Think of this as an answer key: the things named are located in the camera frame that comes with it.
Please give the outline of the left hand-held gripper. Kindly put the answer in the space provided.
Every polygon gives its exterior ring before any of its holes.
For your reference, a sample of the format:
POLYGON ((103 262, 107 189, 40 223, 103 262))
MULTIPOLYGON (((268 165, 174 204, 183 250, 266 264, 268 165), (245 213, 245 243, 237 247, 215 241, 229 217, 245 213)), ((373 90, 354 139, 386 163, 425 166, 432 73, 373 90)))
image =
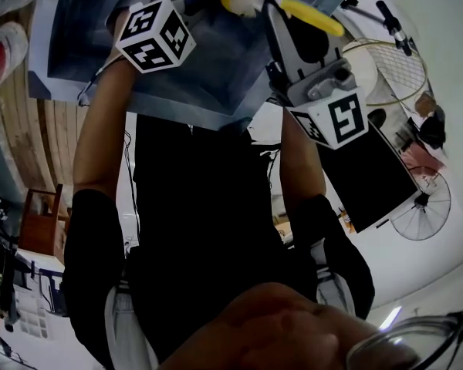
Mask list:
POLYGON ((141 73, 181 66, 196 47, 191 27, 216 1, 119 0, 129 15, 115 47, 141 73))

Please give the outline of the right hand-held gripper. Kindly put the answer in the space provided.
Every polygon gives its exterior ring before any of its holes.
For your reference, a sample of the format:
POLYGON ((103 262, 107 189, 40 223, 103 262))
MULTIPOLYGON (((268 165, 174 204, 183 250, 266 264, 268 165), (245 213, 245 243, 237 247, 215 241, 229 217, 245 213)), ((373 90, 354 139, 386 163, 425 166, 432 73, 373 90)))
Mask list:
POLYGON ((319 145, 338 150, 367 133, 363 88, 357 85, 345 58, 305 76, 308 65, 324 66, 329 34, 288 15, 279 0, 265 0, 262 14, 275 60, 266 67, 270 86, 306 135, 319 145))

